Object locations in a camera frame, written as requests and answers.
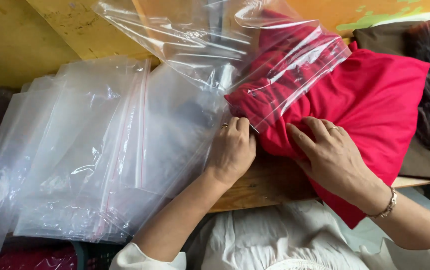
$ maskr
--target green paint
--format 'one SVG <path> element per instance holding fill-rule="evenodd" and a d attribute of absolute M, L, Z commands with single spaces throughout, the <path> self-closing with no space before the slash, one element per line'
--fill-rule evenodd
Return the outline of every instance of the green paint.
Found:
<path fill-rule="evenodd" d="M 420 2 L 422 0 L 396 0 L 397 2 L 408 2 L 409 4 L 411 3 L 416 3 L 416 2 Z"/>
<path fill-rule="evenodd" d="M 363 18 L 359 19 L 355 23 L 340 24 L 339 26 L 336 27 L 336 29 L 338 31 L 343 31 L 343 30 L 350 30 L 350 29 L 367 28 L 373 25 L 374 23 L 379 23 L 382 21 L 397 19 L 400 17 L 420 14 L 422 13 L 421 12 L 422 9 L 423 7 L 417 7 L 412 12 L 406 13 L 407 11 L 410 10 L 410 8 L 403 8 L 401 9 L 400 12 L 395 13 L 393 15 L 389 15 L 389 14 L 373 15 L 373 11 L 368 11 Z"/>

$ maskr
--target woman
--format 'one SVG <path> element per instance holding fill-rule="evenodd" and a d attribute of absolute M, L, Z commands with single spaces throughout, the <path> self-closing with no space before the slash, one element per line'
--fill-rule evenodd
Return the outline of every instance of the woman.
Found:
<path fill-rule="evenodd" d="M 354 253 L 316 201 L 217 214 L 187 255 L 179 252 L 255 158 L 248 119 L 234 117 L 215 136 L 205 172 L 136 234 L 110 269 L 430 269 L 430 211 L 374 175 L 343 127 L 313 117 L 303 121 L 316 141 L 294 125 L 286 127 L 309 159 L 297 163 L 325 189 L 374 217 L 392 239 L 384 239 L 379 254 Z"/>

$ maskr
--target plastic basket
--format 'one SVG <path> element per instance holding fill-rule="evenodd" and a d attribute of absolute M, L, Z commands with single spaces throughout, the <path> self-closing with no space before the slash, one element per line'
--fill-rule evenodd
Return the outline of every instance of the plastic basket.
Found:
<path fill-rule="evenodd" d="M 77 270 L 108 270 L 123 245 L 70 241 L 77 254 Z"/>

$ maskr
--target wooden table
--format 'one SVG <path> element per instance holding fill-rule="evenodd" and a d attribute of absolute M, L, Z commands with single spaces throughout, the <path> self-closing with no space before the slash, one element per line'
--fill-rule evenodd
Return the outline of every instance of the wooden table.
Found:
<path fill-rule="evenodd" d="M 397 177 L 393 187 L 430 184 L 430 180 Z M 257 157 L 242 176 L 212 207 L 210 212 L 277 205 L 317 199 L 317 193 L 302 169 L 289 158 L 257 150 Z"/>

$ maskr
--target left hand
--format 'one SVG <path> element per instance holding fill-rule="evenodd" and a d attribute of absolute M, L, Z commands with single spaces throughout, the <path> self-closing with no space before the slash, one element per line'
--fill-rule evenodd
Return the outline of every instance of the left hand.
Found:
<path fill-rule="evenodd" d="M 233 117 L 214 137 L 206 173 L 230 188 L 255 159 L 257 143 L 247 118 Z"/>

